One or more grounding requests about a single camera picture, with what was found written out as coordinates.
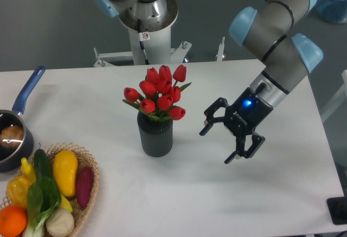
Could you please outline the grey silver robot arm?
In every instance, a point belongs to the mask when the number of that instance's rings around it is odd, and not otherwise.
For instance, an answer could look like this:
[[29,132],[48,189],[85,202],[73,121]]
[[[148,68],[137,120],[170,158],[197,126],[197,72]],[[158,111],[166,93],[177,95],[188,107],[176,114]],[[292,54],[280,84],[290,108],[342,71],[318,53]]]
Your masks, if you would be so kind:
[[[265,69],[231,105],[218,98],[205,110],[205,135],[223,123],[236,139],[235,151],[226,159],[251,158],[265,141],[255,132],[270,112],[320,63],[323,52],[302,34],[286,35],[313,8],[317,0],[265,0],[257,11],[244,8],[232,21],[230,36],[248,49]],[[124,102],[137,112],[142,148],[152,157],[172,148],[172,125],[185,116],[177,105],[188,87],[187,69],[169,68],[170,28],[178,15],[175,0],[94,0],[108,17],[119,17],[131,39],[134,63],[148,69],[139,89],[125,88]]]

